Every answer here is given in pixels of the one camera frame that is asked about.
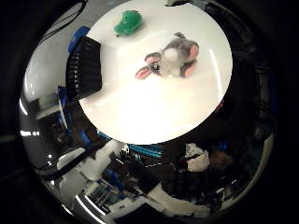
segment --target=white object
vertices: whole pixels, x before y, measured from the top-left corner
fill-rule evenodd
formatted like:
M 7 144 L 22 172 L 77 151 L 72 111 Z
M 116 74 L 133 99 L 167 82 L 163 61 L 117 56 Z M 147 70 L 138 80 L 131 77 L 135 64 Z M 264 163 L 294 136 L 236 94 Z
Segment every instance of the white object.
M 81 172 L 91 180 L 98 180 L 106 167 L 111 163 L 110 155 L 119 154 L 123 148 L 123 143 L 116 140 L 110 140 L 95 153 L 95 160 L 87 158 L 79 166 Z
M 196 154 L 201 155 L 204 150 L 198 147 L 195 143 L 186 144 L 186 155 L 185 158 L 192 157 Z
M 169 196 L 165 191 L 162 190 L 161 184 L 157 185 L 151 190 L 148 196 L 161 204 L 165 210 L 166 215 L 177 215 L 177 216 L 192 216 L 193 217 L 208 217 L 209 208 L 203 205 L 195 205 L 184 200 L 179 200 Z
M 215 110 L 230 82 L 232 53 L 220 26 L 194 5 L 164 4 L 129 1 L 111 9 L 87 34 L 102 45 L 103 88 L 80 104 L 99 131 L 122 142 L 154 144 L 181 136 Z M 116 37 L 113 27 L 125 10 L 139 11 L 143 24 L 130 36 Z M 145 56 L 163 49 L 177 32 L 199 45 L 192 74 L 136 79 Z
M 83 152 L 84 148 L 80 147 L 63 155 L 57 162 L 57 169 L 60 170 Z M 59 183 L 59 190 L 65 196 L 67 199 L 66 203 L 69 204 L 71 208 L 74 206 L 75 196 L 83 190 L 85 184 L 86 180 L 76 167 L 63 175 L 63 180 Z
M 190 172 L 203 172 L 209 165 L 208 152 L 205 150 L 200 156 L 187 161 Z

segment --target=cable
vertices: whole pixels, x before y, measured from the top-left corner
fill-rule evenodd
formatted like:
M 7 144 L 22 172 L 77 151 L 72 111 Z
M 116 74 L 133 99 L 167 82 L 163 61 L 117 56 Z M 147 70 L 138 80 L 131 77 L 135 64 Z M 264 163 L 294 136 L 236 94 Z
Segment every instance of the cable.
M 62 25 L 61 27 L 59 27 L 59 28 L 57 28 L 57 29 L 55 29 L 55 30 L 53 30 L 53 31 L 45 34 L 43 36 L 43 38 L 40 40 L 40 42 L 38 43 L 38 46 L 40 44 L 42 44 L 44 41 L 46 41 L 47 39 L 49 39 L 50 37 L 52 37 L 53 35 L 56 35 L 58 32 L 60 32 L 61 30 L 63 30 L 66 26 L 68 26 L 69 24 L 71 24 L 81 14 L 81 12 L 86 7 L 87 3 L 88 3 L 88 0 L 81 0 L 81 7 L 80 7 L 80 9 L 77 12 L 75 12 L 75 13 L 67 16 L 66 18 L 64 18 L 64 19 L 62 19 L 60 21 L 57 21 L 56 24 L 58 24 L 58 23 L 60 23 L 62 21 L 65 21 L 67 18 L 69 18 L 69 17 L 71 17 L 71 16 L 73 16 L 73 15 L 75 15 L 77 13 L 77 15 L 71 21 L 69 21 L 66 24 Z

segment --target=blue object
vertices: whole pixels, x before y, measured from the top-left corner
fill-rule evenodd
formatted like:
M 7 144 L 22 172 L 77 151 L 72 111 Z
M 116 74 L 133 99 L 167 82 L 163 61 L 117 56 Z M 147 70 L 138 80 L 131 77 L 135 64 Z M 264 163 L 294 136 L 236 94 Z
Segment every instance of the blue object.
M 83 140 L 83 142 L 85 144 L 84 145 L 85 147 L 87 147 L 91 144 L 91 141 L 88 138 L 88 136 L 86 135 L 86 133 L 84 132 L 84 130 L 79 131 L 78 134 L 81 136 L 81 139 Z
M 88 32 L 90 31 L 90 28 L 86 27 L 86 26 L 81 26 L 80 28 L 78 28 L 75 32 L 75 34 L 73 35 L 73 38 L 71 40 L 71 42 L 68 45 L 68 52 L 72 52 L 73 48 L 76 46 L 77 42 L 79 41 L 79 39 L 82 36 L 85 36 Z
M 227 148 L 227 142 L 219 142 L 218 150 L 225 151 Z

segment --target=black cable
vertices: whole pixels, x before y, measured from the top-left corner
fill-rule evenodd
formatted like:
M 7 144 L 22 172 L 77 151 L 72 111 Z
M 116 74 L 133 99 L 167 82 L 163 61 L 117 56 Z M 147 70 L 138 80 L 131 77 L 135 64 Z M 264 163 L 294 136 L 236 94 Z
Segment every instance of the black cable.
M 77 13 L 77 15 L 71 20 L 71 21 L 69 21 L 69 22 L 67 22 L 66 24 L 64 24 L 64 25 L 62 25 L 61 27 L 59 27 L 59 28 L 57 28 L 57 29 L 55 29 L 55 30 L 53 30 L 53 31 L 51 31 L 51 32 L 49 32 L 49 33 L 47 33 L 47 34 L 45 34 L 44 35 L 44 37 L 40 40 L 40 42 L 38 43 L 38 46 L 40 45 L 40 44 L 42 44 L 44 41 L 46 41 L 47 39 L 49 39 L 50 37 L 52 37 L 53 35 L 56 35 L 58 32 L 60 32 L 61 30 L 63 30 L 66 26 L 68 26 L 69 24 L 71 24 L 80 14 L 81 14 L 81 12 L 84 10 L 84 8 L 86 7 L 86 5 L 87 5 L 87 3 L 88 3 L 88 0 L 82 0 L 81 1 L 81 8 L 76 12 Z
M 55 25 L 57 25 L 57 24 L 61 23 L 62 21 L 65 21 L 65 20 L 67 20 L 68 18 L 70 18 L 70 17 L 72 17 L 72 16 L 76 15 L 77 13 L 79 13 L 79 11 L 80 11 L 80 9 L 79 9 L 79 10 L 77 10 L 76 12 L 74 12 L 74 13 L 70 14 L 69 16 L 62 18 L 61 20 L 59 20 L 59 21 L 56 21 L 56 22 L 55 22 L 55 23 L 54 23 L 54 24 L 53 24 L 51 27 L 53 27 L 53 26 L 55 26 Z

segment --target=pink mouse ear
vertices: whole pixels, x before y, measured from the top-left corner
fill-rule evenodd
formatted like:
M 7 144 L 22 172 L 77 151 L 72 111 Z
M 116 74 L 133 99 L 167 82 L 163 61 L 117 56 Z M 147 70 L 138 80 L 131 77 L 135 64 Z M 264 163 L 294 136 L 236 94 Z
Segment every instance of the pink mouse ear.
M 150 74 L 150 69 L 146 66 L 141 68 L 136 74 L 135 78 L 144 79 Z

